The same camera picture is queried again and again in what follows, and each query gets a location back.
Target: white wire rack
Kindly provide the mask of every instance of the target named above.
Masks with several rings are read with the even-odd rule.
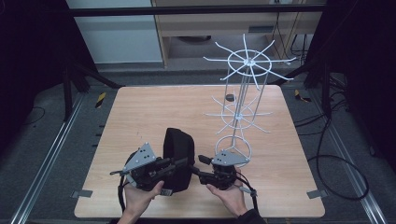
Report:
[[[231,150],[231,152],[238,153],[241,157],[244,158],[241,160],[243,161],[243,163],[240,163],[239,166],[247,164],[250,161],[252,155],[252,149],[244,135],[244,130],[251,126],[254,126],[255,128],[265,133],[269,133],[269,131],[266,131],[264,128],[254,123],[256,116],[266,116],[272,114],[271,112],[258,113],[258,108],[260,105],[264,87],[267,83],[268,75],[280,77],[285,80],[292,80],[292,78],[282,77],[280,74],[271,71],[271,69],[273,68],[273,63],[289,63],[295,60],[295,58],[290,60],[271,60],[267,55],[265,55],[264,52],[271,48],[275,41],[272,41],[271,44],[262,51],[248,49],[245,35],[243,35],[243,41],[245,48],[237,51],[227,49],[216,42],[216,45],[219,48],[225,49],[230,52],[230,55],[225,60],[209,59],[204,57],[204,59],[211,62],[225,62],[228,64],[228,75],[220,79],[226,81],[224,98],[222,102],[212,96],[212,99],[216,103],[221,105],[221,112],[219,114],[206,115],[221,117],[221,119],[225,123],[224,127],[220,129],[217,134],[221,133],[226,128],[233,129],[233,134],[223,136],[216,143],[215,153],[216,155],[218,155],[220,151],[225,150]],[[227,94],[229,89],[228,79],[235,74],[242,77],[239,93],[236,95],[235,90],[233,90],[233,94]],[[264,82],[260,86],[256,77],[263,76]],[[253,100],[246,103],[245,101],[248,87],[252,78],[258,94],[256,95],[256,97],[254,97]],[[231,140],[231,144],[226,143],[224,145],[225,140]]]

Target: human hand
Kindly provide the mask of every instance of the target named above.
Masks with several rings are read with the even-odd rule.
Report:
[[[240,177],[241,170],[239,168],[235,169],[237,176]],[[248,211],[245,205],[244,192],[239,188],[242,186],[242,182],[238,179],[236,179],[233,185],[226,190],[217,189],[210,184],[206,185],[212,194],[221,199],[224,206],[233,214],[234,217],[242,216]]]
[[[127,184],[124,187],[126,207],[119,223],[135,223],[149,207],[151,200],[154,200],[155,196],[161,193],[163,183],[163,181],[158,182],[151,191],[143,191],[135,188],[131,184]]]

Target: wall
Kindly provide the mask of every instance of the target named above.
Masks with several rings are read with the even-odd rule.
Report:
[[[66,2],[70,8],[151,7],[149,0]],[[97,65],[163,62],[153,16],[81,17],[76,22]]]

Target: wooden table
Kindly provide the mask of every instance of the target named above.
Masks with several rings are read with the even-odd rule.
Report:
[[[229,93],[239,86],[229,86]],[[205,113],[220,113],[224,86],[155,86],[121,88],[114,101],[99,146],[92,161],[83,189],[92,190],[91,198],[80,197],[75,210],[77,217],[120,217],[117,197],[120,178],[109,175],[120,170],[128,156],[149,142],[156,156],[163,155],[163,139],[168,127],[178,128],[192,136],[195,142],[196,167],[211,172],[212,167],[198,161],[198,155],[214,157],[218,140],[232,130],[225,129],[219,117]],[[246,102],[257,95],[254,86],[248,88]],[[263,217],[322,217],[320,198],[309,199],[307,192],[317,189],[297,132],[291,120],[282,91],[278,86],[266,86],[255,124],[269,131],[250,127],[244,131],[253,154],[242,173],[258,191],[258,205]],[[247,208],[252,201],[246,194]],[[230,217],[221,201],[192,176],[187,190],[171,197],[158,196],[143,217]]]

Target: aluminum rail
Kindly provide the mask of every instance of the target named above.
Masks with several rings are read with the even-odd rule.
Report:
[[[235,6],[193,6],[193,7],[117,7],[117,8],[71,8],[68,10],[47,10],[46,13],[72,17],[143,16],[176,14],[214,13],[264,13],[264,12],[319,12],[334,9],[326,4],[290,5],[235,5]]]
[[[308,91],[309,91],[309,94],[312,96],[312,99],[313,99],[315,105],[317,106],[318,110],[320,112],[323,112],[323,110],[321,109],[320,103],[319,103],[320,100],[319,100],[318,93],[315,91],[312,91],[312,90],[308,90]],[[337,132],[335,126],[332,125],[332,123],[330,123],[328,132],[330,134],[330,138],[332,139],[334,149],[335,149],[335,152],[337,153],[337,155],[340,158],[350,161],[352,164],[355,165],[355,162],[353,162],[352,157],[347,152],[347,148],[344,145],[341,136]],[[352,184],[355,192],[358,195],[362,195],[365,190],[365,184],[364,184],[363,178],[361,177],[361,175],[359,174],[358,171],[356,171],[355,169],[352,169],[349,165],[344,164],[344,168],[346,170],[346,174],[348,175],[349,181]],[[363,208],[367,214],[367,217],[370,219],[370,221],[373,224],[387,224],[388,223],[371,191],[369,191],[369,193],[367,194],[366,197],[361,199],[361,205],[363,206]]]
[[[44,187],[44,184],[47,181],[52,166],[55,163],[56,158],[58,157],[58,154],[62,149],[62,146],[64,145],[66,136],[68,135],[76,119],[76,116],[81,107],[81,103],[83,99],[84,99],[84,93],[79,93],[75,105],[73,106],[74,112],[71,114],[69,120],[65,121],[64,124],[62,125],[60,131],[58,132],[58,135],[55,137],[55,140],[52,143],[51,148],[49,149],[49,153],[47,154],[46,159],[44,159],[40,169],[35,175],[35,179],[32,185],[30,186],[25,197],[23,198],[23,201],[21,202],[17,211],[12,216],[9,223],[22,224],[25,223],[27,218],[29,217],[32,208],[35,205],[35,201],[37,200],[38,195],[40,194],[41,190]]]

